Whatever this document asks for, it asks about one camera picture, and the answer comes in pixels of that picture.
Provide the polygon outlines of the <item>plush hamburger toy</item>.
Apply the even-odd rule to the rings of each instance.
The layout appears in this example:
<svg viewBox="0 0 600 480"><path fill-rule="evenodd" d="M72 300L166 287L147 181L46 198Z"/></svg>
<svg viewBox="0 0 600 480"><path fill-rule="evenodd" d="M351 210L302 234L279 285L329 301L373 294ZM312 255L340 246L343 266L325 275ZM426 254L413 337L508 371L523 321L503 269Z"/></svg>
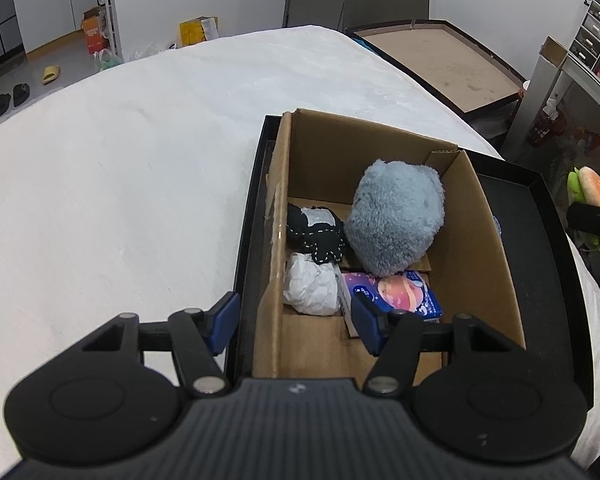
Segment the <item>plush hamburger toy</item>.
<svg viewBox="0 0 600 480"><path fill-rule="evenodd" d="M600 207L600 175L588 166L573 168L567 177L568 207L573 203ZM588 249L600 252L600 237L569 229Z"/></svg>

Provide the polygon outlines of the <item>blue tissue packet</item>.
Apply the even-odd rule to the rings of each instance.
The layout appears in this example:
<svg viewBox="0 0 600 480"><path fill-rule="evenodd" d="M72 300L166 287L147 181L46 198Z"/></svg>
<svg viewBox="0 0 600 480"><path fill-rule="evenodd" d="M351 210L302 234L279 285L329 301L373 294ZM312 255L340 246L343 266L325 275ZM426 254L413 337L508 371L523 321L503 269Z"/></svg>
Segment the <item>blue tissue packet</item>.
<svg viewBox="0 0 600 480"><path fill-rule="evenodd" d="M358 338L352 320L352 298L362 294L382 311L398 309L417 313L425 320L438 320L443 310L429 287L428 276L414 270L378 278L362 272L339 275L338 301L349 336Z"/></svg>

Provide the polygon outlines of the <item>white paper ball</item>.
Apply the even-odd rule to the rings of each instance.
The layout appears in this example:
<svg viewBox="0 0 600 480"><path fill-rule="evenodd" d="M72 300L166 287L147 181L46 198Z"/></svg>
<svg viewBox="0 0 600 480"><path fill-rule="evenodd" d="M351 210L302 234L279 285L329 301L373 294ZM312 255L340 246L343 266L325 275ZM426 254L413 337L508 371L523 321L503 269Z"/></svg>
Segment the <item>white paper ball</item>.
<svg viewBox="0 0 600 480"><path fill-rule="evenodd" d="M293 252L286 263L283 298L298 313L332 316L339 311L338 266L315 263L310 255Z"/></svg>

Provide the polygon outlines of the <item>denim heart pouch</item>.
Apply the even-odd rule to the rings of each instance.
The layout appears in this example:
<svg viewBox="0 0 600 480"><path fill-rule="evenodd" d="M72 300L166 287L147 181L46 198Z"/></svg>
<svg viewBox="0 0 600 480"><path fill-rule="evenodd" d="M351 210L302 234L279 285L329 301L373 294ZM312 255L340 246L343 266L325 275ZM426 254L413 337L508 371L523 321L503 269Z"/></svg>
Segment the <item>denim heart pouch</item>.
<svg viewBox="0 0 600 480"><path fill-rule="evenodd" d="M498 232L498 237L502 237L503 231L502 231L501 223L498 221L498 218L496 218L494 216L494 214L492 214L492 218L494 221L494 226L495 226L496 232Z"/></svg>

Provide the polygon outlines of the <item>fluffy grey-blue plush pillow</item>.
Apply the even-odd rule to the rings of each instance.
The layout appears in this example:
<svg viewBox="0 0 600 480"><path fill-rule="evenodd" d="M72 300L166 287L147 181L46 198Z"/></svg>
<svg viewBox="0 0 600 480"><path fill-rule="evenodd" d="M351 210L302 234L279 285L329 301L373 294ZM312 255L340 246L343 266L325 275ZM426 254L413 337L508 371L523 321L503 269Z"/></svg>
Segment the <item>fluffy grey-blue plush pillow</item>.
<svg viewBox="0 0 600 480"><path fill-rule="evenodd" d="M362 267L387 276L407 269L434 242L445 218L436 170L377 159L358 182L344 232Z"/></svg>

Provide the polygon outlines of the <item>black stitched heart pouch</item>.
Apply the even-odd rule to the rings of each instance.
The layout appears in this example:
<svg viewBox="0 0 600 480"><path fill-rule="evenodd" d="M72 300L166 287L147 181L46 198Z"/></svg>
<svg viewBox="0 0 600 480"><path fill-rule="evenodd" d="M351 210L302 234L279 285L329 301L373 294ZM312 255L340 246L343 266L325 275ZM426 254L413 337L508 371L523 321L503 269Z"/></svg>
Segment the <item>black stitched heart pouch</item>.
<svg viewBox="0 0 600 480"><path fill-rule="evenodd" d="M317 264L340 263L346 251L343 222L329 208L289 203L286 232L290 247Z"/></svg>

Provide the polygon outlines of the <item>brown cardboard box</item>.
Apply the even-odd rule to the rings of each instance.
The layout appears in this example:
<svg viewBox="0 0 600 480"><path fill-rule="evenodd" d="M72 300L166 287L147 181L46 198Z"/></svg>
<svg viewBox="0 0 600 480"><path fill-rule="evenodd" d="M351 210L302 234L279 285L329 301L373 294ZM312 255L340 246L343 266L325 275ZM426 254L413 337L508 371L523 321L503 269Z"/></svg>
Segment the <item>brown cardboard box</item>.
<svg viewBox="0 0 600 480"><path fill-rule="evenodd" d="M254 326L254 377L360 380L374 362L339 316L284 304L289 204L336 211L355 264L370 274L393 278L426 260L445 318L475 315L524 343L503 243L468 154L374 122L296 110L280 121L266 181L270 258Z"/></svg>

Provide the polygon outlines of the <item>black shallow tray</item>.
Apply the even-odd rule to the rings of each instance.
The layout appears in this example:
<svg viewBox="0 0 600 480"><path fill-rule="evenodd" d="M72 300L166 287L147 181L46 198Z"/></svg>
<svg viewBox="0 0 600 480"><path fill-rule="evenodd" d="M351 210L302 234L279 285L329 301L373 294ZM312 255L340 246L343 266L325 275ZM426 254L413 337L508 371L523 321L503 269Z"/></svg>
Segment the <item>black shallow tray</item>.
<svg viewBox="0 0 600 480"><path fill-rule="evenodd" d="M225 364L230 382L252 373L254 328L264 291L260 273L268 264L264 253L265 176L279 125L278 116L265 116L254 155L234 279L242 310ZM468 158L502 230L529 350L572 378L592 403L593 352L576 255L542 176L477 152L469 152Z"/></svg>

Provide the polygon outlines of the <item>green plastic bag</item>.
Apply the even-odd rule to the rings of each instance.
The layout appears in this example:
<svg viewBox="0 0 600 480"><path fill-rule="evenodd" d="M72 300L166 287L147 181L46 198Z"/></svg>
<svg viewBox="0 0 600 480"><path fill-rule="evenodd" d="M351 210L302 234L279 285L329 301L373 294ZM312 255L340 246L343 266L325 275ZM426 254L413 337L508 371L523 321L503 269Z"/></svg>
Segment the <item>green plastic bag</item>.
<svg viewBox="0 0 600 480"><path fill-rule="evenodd" d="M110 68L119 66L123 63L114 51L110 49L102 49L93 54L95 68L98 72L109 70Z"/></svg>

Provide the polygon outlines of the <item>yellow cardboard box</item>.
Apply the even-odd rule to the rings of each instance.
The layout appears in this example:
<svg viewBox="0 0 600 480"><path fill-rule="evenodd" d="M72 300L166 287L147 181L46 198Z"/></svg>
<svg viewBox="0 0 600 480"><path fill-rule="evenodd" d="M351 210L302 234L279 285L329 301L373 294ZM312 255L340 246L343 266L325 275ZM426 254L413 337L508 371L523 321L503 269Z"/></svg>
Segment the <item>yellow cardboard box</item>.
<svg viewBox="0 0 600 480"><path fill-rule="evenodd" d="M201 42L218 39L218 19L215 16L200 16L178 25L182 47L193 46Z"/></svg>

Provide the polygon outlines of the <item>yellow slipper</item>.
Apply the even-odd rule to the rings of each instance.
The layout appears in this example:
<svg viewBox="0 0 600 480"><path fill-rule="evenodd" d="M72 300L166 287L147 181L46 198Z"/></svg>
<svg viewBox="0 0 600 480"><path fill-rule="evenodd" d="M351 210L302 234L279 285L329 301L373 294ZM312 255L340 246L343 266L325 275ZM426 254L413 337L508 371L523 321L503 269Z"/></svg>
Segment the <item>yellow slipper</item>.
<svg viewBox="0 0 600 480"><path fill-rule="evenodd" d="M46 84L51 84L54 82L60 75L60 67L58 65L49 65L46 66L42 73L42 85L46 86Z"/></svg>

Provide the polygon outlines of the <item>black slipper right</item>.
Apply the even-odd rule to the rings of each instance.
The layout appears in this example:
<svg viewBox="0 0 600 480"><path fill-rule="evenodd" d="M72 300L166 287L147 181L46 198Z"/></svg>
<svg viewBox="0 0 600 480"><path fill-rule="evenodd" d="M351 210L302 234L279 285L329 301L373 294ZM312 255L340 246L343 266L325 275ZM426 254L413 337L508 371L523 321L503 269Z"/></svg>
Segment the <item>black slipper right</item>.
<svg viewBox="0 0 600 480"><path fill-rule="evenodd" d="M30 96L30 86L25 84L15 84L14 88L12 88L12 104L14 107L20 107L24 102L29 99Z"/></svg>

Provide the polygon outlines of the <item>black slipper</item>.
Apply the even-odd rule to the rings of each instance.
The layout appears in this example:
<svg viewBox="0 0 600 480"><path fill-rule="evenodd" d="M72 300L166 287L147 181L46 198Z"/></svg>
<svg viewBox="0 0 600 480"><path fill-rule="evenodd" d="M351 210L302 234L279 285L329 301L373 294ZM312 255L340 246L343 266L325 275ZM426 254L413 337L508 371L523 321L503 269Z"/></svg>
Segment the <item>black slipper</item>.
<svg viewBox="0 0 600 480"><path fill-rule="evenodd" d="M14 88L12 88L12 104L14 107L20 107L24 102L29 99L30 96L30 86L25 84L15 84Z"/></svg>
<svg viewBox="0 0 600 480"><path fill-rule="evenodd" d="M9 93L0 94L0 117L9 110L11 99L12 96Z"/></svg>

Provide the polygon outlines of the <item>orange cardboard box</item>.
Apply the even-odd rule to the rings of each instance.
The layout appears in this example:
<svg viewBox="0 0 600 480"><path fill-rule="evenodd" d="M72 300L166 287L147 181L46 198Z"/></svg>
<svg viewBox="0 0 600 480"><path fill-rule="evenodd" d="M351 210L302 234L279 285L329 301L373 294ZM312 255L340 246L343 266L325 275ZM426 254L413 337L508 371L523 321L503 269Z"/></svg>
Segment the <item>orange cardboard box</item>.
<svg viewBox="0 0 600 480"><path fill-rule="evenodd" d="M89 54L95 54L108 46L105 10L101 6L95 6L83 13L82 32Z"/></svg>

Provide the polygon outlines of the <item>white kitchen cabinet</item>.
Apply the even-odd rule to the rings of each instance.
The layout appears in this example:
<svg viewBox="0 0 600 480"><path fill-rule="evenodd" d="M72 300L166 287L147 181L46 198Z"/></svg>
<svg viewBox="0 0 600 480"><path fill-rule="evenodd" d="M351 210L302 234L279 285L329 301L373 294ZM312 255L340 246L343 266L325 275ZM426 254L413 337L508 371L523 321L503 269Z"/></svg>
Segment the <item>white kitchen cabinet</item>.
<svg viewBox="0 0 600 480"><path fill-rule="evenodd" d="M14 0L20 36L27 54L81 29L83 14L97 0Z"/></svg>

